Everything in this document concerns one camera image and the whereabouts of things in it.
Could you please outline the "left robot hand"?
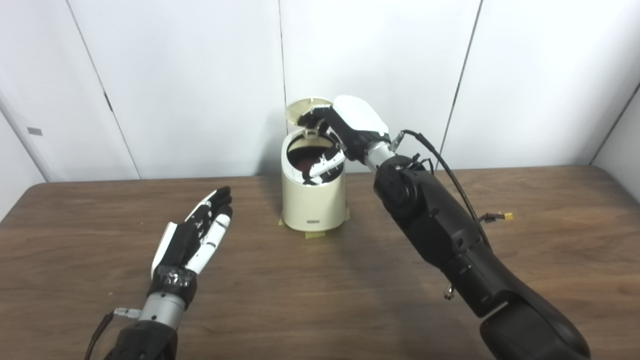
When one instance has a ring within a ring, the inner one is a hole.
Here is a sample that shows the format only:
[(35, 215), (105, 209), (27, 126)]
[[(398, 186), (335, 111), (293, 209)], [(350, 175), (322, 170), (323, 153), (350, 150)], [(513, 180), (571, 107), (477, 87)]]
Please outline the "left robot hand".
[(178, 297), (188, 309), (198, 290), (198, 275), (205, 269), (233, 218), (231, 187), (215, 189), (181, 223), (169, 222), (151, 262), (147, 294)]

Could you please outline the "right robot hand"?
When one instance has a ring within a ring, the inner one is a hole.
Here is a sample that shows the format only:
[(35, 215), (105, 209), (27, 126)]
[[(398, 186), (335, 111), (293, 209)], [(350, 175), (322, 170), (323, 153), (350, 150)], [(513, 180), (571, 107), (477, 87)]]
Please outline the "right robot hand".
[(295, 123), (318, 133), (331, 130), (333, 145), (301, 173), (306, 183), (325, 183), (345, 161), (360, 162), (375, 173), (395, 155), (388, 126), (365, 100), (356, 96), (339, 95), (329, 104), (311, 100)]

